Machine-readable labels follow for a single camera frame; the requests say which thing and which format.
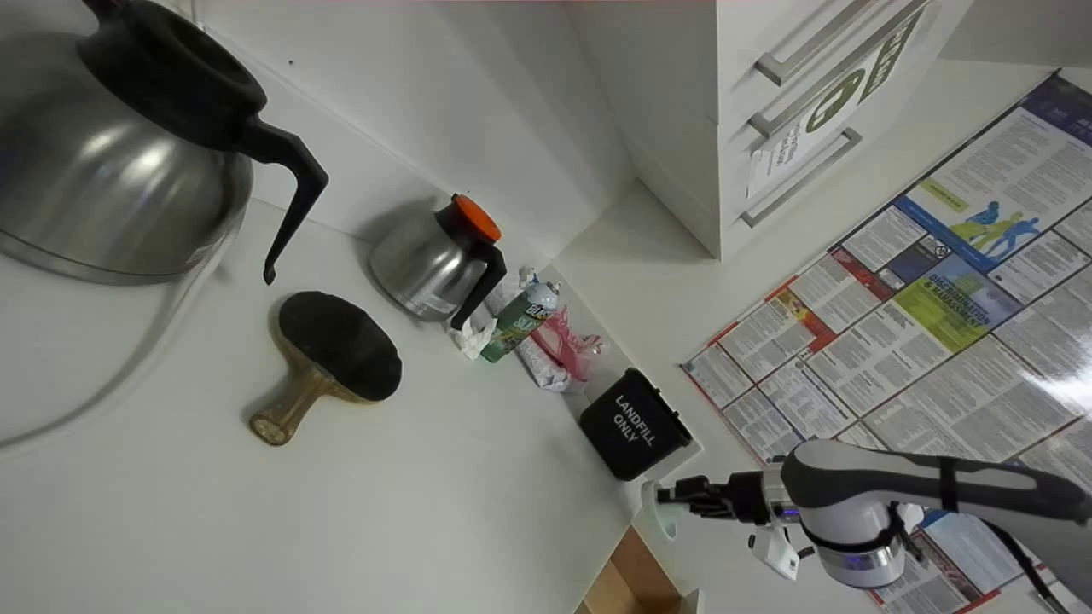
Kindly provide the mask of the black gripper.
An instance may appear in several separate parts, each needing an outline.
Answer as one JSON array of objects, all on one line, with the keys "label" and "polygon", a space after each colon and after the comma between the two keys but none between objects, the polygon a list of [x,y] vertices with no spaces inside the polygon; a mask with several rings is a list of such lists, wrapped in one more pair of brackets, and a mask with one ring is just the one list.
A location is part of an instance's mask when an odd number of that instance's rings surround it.
[{"label": "black gripper", "polygon": [[733,519],[750,525],[768,525],[773,519],[759,472],[730,473],[726,480],[708,480],[701,473],[680,476],[672,486],[658,486],[654,501],[685,503],[700,519]]}]

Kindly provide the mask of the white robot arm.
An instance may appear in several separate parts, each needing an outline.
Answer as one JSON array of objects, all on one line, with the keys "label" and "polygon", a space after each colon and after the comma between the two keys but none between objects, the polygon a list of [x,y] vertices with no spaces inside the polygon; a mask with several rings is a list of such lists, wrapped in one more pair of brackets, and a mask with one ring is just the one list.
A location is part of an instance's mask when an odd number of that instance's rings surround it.
[{"label": "white robot arm", "polygon": [[700,519],[797,522],[825,572],[861,590],[891,588],[903,572],[900,538],[912,525],[898,514],[900,503],[973,514],[1092,601],[1092,494],[1030,466],[804,439],[726,480],[680,476],[654,501]]}]

